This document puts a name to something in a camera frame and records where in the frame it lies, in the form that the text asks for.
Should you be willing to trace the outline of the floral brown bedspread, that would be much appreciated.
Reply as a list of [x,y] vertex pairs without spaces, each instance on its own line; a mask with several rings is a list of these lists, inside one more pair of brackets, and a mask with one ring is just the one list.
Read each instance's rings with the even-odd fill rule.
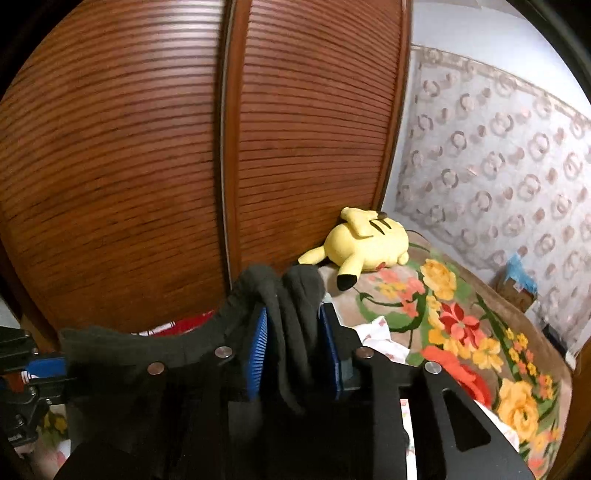
[[[325,283],[322,304],[332,304],[342,325],[353,329],[384,316],[391,338],[410,349],[407,366],[437,362],[468,395],[471,373],[478,375],[487,385],[490,409],[517,432],[515,451],[532,472],[530,479],[543,478],[560,444],[558,405],[565,394],[560,377],[567,372],[560,354],[549,336],[535,331],[519,313],[503,319],[487,304],[485,287],[462,277],[442,255],[420,244],[409,252],[407,266],[362,276],[346,291],[339,291],[337,273],[324,261],[306,266],[318,269]],[[185,334],[214,314],[177,333],[131,335]],[[72,451],[67,404],[73,381],[68,372],[67,377],[63,402],[50,406],[38,424],[70,440],[64,463]]]

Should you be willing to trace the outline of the yellow Pikachu plush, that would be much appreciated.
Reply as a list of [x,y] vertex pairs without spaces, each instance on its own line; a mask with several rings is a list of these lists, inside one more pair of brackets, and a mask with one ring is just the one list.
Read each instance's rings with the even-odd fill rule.
[[320,247],[308,250],[297,263],[317,265],[329,259],[339,266],[339,291],[353,288],[363,272],[380,271],[409,261],[410,240],[402,224],[384,212],[345,207],[342,223],[332,228]]

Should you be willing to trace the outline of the patterned lace curtain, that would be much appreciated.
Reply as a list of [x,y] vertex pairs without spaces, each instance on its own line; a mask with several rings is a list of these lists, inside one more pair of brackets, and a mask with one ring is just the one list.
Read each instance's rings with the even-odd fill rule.
[[590,122],[535,85],[444,50],[411,51],[391,208],[482,279],[513,258],[532,318],[571,353],[590,337]]

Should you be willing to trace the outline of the black pants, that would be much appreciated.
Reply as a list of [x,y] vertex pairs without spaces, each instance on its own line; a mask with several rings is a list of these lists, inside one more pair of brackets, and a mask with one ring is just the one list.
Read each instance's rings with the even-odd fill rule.
[[368,479],[370,415],[335,394],[314,266],[254,265],[185,334],[60,334],[73,381],[61,479]]

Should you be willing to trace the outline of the blue packet cardboard box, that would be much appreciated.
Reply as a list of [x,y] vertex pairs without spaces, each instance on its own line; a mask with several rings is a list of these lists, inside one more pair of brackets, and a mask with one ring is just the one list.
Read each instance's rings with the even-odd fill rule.
[[537,300],[538,285],[524,269],[518,253],[507,261],[497,276],[495,291],[522,313],[526,313]]

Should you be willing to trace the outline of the white strawberry flower blanket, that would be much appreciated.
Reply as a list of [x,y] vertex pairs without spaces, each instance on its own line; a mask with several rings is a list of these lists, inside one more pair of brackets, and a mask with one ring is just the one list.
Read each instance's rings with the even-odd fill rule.
[[[406,359],[410,354],[410,349],[394,341],[391,338],[391,332],[384,316],[380,316],[370,323],[355,326],[356,334],[360,337],[363,346],[373,348],[377,352],[384,354],[392,362],[407,365]],[[473,398],[479,408],[488,416],[496,428],[509,441],[512,447],[519,451],[519,438],[517,432],[507,424],[503,423],[499,417],[490,409],[492,406],[490,397],[486,393],[487,385],[475,373],[471,373],[473,381],[465,390]],[[406,467],[407,478],[417,479],[417,458],[414,440],[414,432],[411,417],[410,395],[403,394],[400,400],[400,407],[405,432],[408,434],[409,443],[406,448]]]

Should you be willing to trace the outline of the wooden louvered wardrobe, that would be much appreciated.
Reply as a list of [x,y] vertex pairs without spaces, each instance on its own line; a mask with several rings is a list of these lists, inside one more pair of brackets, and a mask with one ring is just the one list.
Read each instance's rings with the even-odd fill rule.
[[284,269],[377,209],[400,129],[408,1],[84,1],[1,98],[1,246],[60,330],[152,328]]

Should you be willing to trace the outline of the wooden sideboard cabinet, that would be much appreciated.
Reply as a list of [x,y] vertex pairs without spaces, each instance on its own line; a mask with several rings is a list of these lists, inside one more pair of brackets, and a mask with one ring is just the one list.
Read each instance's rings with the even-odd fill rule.
[[572,387],[565,433],[549,479],[590,478],[590,341],[577,357]]

